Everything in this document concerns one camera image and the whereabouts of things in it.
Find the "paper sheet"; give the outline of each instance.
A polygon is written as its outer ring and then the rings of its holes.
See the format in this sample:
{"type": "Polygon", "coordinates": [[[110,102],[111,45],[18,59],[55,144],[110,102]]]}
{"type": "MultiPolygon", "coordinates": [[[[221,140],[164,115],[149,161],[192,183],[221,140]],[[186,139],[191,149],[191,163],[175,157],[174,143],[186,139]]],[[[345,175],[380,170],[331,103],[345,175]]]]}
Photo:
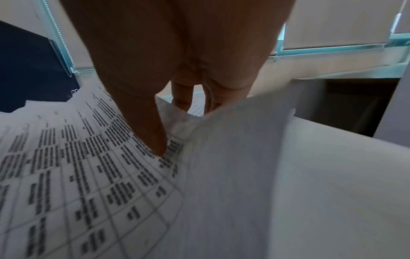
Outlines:
{"type": "Polygon", "coordinates": [[[5,116],[2,258],[264,258],[295,99],[283,90],[203,119],[158,99],[163,157],[133,136],[97,79],[67,103],[5,116]]]}

